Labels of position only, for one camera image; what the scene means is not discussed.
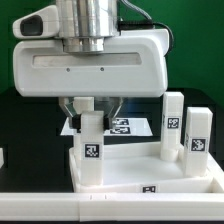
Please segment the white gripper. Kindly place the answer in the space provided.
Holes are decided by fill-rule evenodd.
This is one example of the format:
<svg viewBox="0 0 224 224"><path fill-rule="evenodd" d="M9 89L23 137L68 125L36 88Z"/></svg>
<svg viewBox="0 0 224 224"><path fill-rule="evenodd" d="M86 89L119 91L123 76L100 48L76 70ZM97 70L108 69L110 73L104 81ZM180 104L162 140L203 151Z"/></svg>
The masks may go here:
<svg viewBox="0 0 224 224"><path fill-rule="evenodd" d="M15 87L23 96L60 97L69 127L81 130L73 97L110 97L113 129L123 97L159 97L168 86L168 31L127 24L115 4L53 4L13 23Z"/></svg>

